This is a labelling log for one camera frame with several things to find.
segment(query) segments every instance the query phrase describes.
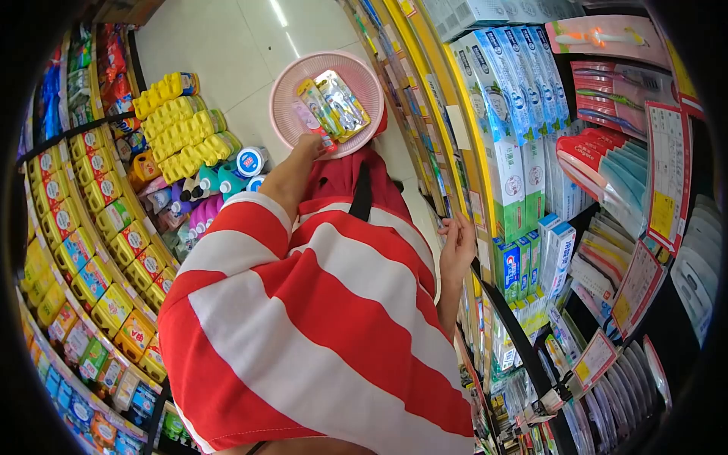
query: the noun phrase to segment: red and white striped shirt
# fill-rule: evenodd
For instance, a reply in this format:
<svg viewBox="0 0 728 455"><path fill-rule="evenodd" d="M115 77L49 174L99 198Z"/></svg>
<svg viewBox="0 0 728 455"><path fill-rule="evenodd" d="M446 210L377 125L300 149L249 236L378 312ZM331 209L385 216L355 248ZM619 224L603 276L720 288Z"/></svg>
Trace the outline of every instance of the red and white striped shirt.
<svg viewBox="0 0 728 455"><path fill-rule="evenodd" d="M206 453L329 436L379 455L471 454L468 394L417 229L351 197L228 200L159 313L172 394Z"/></svg>

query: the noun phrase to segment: shelf label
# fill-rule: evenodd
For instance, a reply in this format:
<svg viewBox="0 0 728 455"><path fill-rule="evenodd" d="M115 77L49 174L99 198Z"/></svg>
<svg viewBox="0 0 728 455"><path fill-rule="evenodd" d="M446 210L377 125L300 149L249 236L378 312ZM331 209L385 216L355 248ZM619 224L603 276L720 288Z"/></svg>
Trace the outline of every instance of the shelf label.
<svg viewBox="0 0 728 455"><path fill-rule="evenodd" d="M687 115L679 108L645 103L652 151L652 206L647 235L677 256L690 198L692 154Z"/></svg>
<svg viewBox="0 0 728 455"><path fill-rule="evenodd" d="M632 333L652 304L666 271L644 242L637 240L632 261L612 307L612 317L622 339Z"/></svg>
<svg viewBox="0 0 728 455"><path fill-rule="evenodd" d="M592 384L604 375L607 368L617 359L617 351L614 345L606 337L604 331L597 329L591 341L584 349L581 357L574 364L574 375L579 380L579 385L586 392Z"/></svg>

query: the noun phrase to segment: toothbrush package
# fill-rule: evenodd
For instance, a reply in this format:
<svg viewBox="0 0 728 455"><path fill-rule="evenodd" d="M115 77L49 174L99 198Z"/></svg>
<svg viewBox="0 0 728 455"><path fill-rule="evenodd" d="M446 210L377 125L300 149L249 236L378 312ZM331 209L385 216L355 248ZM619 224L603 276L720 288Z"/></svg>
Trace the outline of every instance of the toothbrush package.
<svg viewBox="0 0 728 455"><path fill-rule="evenodd" d="M645 101L677 106L673 78L614 62L573 61L577 116L645 141Z"/></svg>

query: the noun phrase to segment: pink plastic basket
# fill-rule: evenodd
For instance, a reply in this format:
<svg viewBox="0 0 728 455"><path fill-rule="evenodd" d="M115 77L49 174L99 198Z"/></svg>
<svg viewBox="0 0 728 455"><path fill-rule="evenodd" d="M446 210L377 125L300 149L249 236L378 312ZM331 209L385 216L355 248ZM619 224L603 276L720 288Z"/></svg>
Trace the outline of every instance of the pink plastic basket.
<svg viewBox="0 0 728 455"><path fill-rule="evenodd" d="M371 123L345 143L339 150L322 159L341 158L359 150L374 136L384 114L384 92L374 71L356 55L342 51L324 51L304 55L286 67L273 84L270 98L270 117L278 137L293 148L298 137L311 132L291 108L297 98L296 89L305 79L313 79L322 72L333 69L347 83Z"/></svg>

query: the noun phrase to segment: children's toothbrush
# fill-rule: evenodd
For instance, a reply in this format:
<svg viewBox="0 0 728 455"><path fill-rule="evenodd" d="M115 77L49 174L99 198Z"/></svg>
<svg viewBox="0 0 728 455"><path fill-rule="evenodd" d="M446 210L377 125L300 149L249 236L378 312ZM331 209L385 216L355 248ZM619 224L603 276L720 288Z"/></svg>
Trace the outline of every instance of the children's toothbrush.
<svg viewBox="0 0 728 455"><path fill-rule="evenodd" d="M624 95L616 95L614 93L605 93L605 92L600 92L599 90L591 90L591 89L577 89L577 95L593 96L596 98L606 98L607 100L612 100L615 103L624 104L625 106L629 106L632 109L638 109L639 111L644 111L644 107L638 105L637 103L634 103L633 101L630 101Z"/></svg>
<svg viewBox="0 0 728 455"><path fill-rule="evenodd" d="M642 87L642 88L651 90L652 92L660 91L660 85L657 83L657 80L652 77L648 77L648 76L642 76L642 80L638 81L635 79L631 79L622 73L617 73L616 71L602 71L600 69L591 69L591 68L576 68L576 69L574 69L573 72L575 75L578 75L578 76L608 77L610 79L616 79L618 81L627 82L628 84L636 85L637 87Z"/></svg>
<svg viewBox="0 0 728 455"><path fill-rule="evenodd" d="M619 126L621 126L622 128L627 128L628 130L632 130L632 131L636 132L641 137L647 138L647 134L644 131L640 130L639 128L637 128L636 126L631 124L629 121L624 120L621 117L605 114L604 112L595 111L594 109L583 109L583 108L579 109L579 114L588 115L588 116L596 117L598 119L614 122L614 123L618 124Z"/></svg>

